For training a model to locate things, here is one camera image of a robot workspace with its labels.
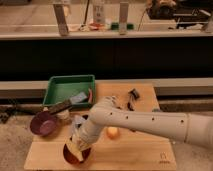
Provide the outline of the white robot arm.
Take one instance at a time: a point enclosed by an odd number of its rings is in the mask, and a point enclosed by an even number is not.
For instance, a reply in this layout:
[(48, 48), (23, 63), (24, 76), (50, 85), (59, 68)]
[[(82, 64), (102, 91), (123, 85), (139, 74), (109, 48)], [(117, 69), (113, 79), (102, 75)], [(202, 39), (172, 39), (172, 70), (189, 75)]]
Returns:
[(118, 109), (113, 97), (104, 97), (89, 111), (72, 141), (80, 151), (95, 143), (106, 126), (121, 127), (188, 144), (213, 148), (213, 117), (187, 113), (137, 112)]

